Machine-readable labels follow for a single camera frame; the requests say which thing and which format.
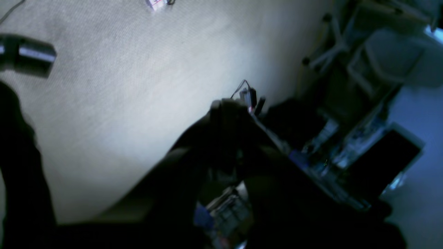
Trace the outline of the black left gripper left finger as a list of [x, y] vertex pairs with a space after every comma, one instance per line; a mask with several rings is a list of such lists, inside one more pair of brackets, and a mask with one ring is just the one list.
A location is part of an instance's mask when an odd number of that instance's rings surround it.
[[57, 230], [57, 249], [205, 249], [211, 244], [193, 224], [198, 195], [212, 166], [231, 167], [228, 136], [238, 126], [243, 106], [232, 99], [214, 101], [165, 157], [111, 208], [112, 214], [139, 214], [135, 222], [65, 225]]

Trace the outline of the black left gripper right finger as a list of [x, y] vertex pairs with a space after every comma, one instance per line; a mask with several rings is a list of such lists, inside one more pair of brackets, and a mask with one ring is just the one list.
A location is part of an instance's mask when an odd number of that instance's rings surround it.
[[246, 165], [254, 216], [247, 249], [407, 248], [400, 229], [384, 220], [392, 211], [388, 204], [361, 213], [337, 203], [278, 151], [243, 104], [239, 121], [243, 135], [253, 134], [249, 147], [259, 149]]

